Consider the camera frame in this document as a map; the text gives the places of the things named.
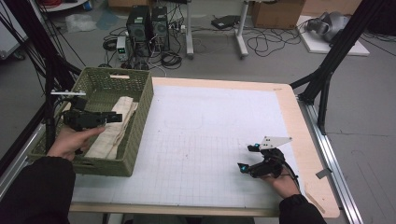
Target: black sleeve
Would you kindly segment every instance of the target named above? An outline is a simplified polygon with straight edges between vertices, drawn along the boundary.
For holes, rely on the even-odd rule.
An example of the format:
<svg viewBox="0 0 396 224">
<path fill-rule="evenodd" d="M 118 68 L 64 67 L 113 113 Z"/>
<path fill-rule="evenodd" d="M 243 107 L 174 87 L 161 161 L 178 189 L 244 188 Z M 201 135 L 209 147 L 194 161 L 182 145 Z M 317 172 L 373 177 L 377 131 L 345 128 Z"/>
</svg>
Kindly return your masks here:
<svg viewBox="0 0 396 224">
<path fill-rule="evenodd" d="M 319 210 L 301 194 L 284 199 L 279 204 L 279 223 L 326 223 Z"/>
<path fill-rule="evenodd" d="M 24 167 L 0 202 L 2 223 L 68 223 L 76 174 L 72 163 L 43 157 Z"/>
</svg>

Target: floor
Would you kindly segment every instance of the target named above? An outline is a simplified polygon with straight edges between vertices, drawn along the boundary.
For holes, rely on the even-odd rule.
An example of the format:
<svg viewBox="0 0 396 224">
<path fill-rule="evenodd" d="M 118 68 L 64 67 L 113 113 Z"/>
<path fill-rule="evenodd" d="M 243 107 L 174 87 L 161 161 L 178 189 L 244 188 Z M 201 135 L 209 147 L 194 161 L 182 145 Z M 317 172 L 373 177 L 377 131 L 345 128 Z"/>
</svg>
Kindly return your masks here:
<svg viewBox="0 0 396 224">
<path fill-rule="evenodd" d="M 99 7 L 91 12 L 84 12 L 81 8 L 66 10 L 58 14 L 54 21 L 64 28 L 63 17 L 75 13 L 90 14 L 94 21 L 101 22 L 100 29 L 64 34 L 87 66 L 98 66 L 105 57 L 103 38 L 110 31 L 125 25 L 126 20 L 114 17 L 107 9 Z M 210 17 L 196 18 L 192 23 L 210 27 L 210 20 Z M 248 30 L 246 33 L 246 40 L 256 36 Z M 183 48 L 180 55 L 184 58 L 180 68 L 153 68 L 152 75 L 291 83 L 314 72 L 326 56 L 308 53 L 301 42 L 286 45 L 267 57 L 259 57 L 252 49 L 248 49 L 249 56 L 241 60 L 232 33 L 195 32 L 193 38 L 193 60 L 185 57 Z M 396 44 L 377 39 L 369 41 L 393 55 L 361 39 L 363 46 L 370 51 L 370 56 L 347 56 L 335 71 L 330 88 L 326 130 L 363 222 L 396 223 L 396 179 L 393 178 L 396 172 Z M 70 63 L 83 67 L 66 45 L 64 52 Z M 120 62 L 113 59 L 110 65 L 120 66 Z M 2 157 L 42 105 L 44 97 L 29 60 L 8 58 L 0 61 L 0 71 Z M 298 88 L 295 93 L 303 90 L 304 87 Z M 326 221 L 347 223 L 341 214 L 339 218 Z M 71 213 L 70 221 L 101 223 L 102 215 Z M 255 221 L 258 224 L 277 223 L 276 218 L 258 217 Z"/>
</svg>

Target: white bracket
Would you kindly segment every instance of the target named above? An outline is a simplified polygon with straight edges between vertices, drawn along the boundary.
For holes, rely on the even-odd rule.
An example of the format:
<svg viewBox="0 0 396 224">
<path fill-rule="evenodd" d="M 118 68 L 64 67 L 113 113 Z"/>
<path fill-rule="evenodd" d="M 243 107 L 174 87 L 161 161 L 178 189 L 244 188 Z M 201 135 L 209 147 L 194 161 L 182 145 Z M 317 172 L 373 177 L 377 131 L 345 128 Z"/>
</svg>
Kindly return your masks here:
<svg viewBox="0 0 396 224">
<path fill-rule="evenodd" d="M 51 95 L 87 95 L 84 91 L 52 91 Z"/>
<path fill-rule="evenodd" d="M 262 143 L 259 146 L 259 149 L 271 149 L 274 147 L 280 147 L 284 144 L 287 144 L 291 142 L 291 137 L 271 137 L 271 136 L 265 136 L 264 139 L 262 139 Z"/>
</svg>

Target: beige towel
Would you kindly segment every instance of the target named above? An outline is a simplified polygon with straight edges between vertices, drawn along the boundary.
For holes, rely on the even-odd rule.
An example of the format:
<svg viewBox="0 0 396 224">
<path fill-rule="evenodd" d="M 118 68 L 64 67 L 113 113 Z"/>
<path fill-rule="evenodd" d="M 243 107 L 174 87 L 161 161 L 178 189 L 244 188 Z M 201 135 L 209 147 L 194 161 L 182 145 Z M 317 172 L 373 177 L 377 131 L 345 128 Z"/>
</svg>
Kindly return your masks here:
<svg viewBox="0 0 396 224">
<path fill-rule="evenodd" d="M 122 96 L 117 101 L 111 111 L 122 114 L 122 122 L 106 124 L 106 130 L 99 134 L 85 157 L 116 159 L 117 149 L 125 134 L 129 118 L 137 109 L 137 103 L 134 103 L 133 100 L 131 97 Z"/>
</svg>

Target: grid paper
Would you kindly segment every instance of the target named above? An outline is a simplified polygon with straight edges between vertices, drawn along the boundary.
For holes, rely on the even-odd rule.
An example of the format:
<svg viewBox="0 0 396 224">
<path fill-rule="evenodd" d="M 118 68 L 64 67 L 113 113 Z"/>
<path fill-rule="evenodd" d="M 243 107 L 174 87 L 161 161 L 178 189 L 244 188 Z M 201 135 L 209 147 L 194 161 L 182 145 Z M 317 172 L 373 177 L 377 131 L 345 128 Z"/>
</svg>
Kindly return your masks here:
<svg viewBox="0 0 396 224">
<path fill-rule="evenodd" d="M 131 177 L 78 175 L 73 202 L 277 208 L 280 198 L 237 163 L 255 164 L 247 145 L 286 137 L 276 95 L 154 86 Z M 290 144 L 279 147 L 296 174 Z"/>
</svg>

